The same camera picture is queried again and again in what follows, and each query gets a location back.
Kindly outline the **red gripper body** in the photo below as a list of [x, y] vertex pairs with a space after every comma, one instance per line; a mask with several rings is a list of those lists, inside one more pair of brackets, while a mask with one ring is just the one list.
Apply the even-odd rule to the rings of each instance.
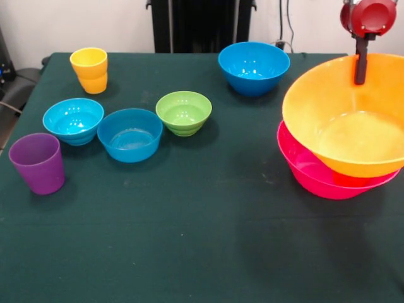
[[396, 5], [397, 1], [392, 0], [344, 1], [340, 21], [356, 37], [366, 33], [384, 35], [396, 20]]

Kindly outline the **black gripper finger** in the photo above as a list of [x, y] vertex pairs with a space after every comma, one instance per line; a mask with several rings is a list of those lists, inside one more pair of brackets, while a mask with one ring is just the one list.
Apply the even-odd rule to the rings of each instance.
[[367, 71], [367, 48], [369, 41], [376, 39], [375, 33], [366, 33], [364, 37], [356, 37], [356, 55], [358, 56], [355, 65], [354, 83], [363, 85], [365, 83]]

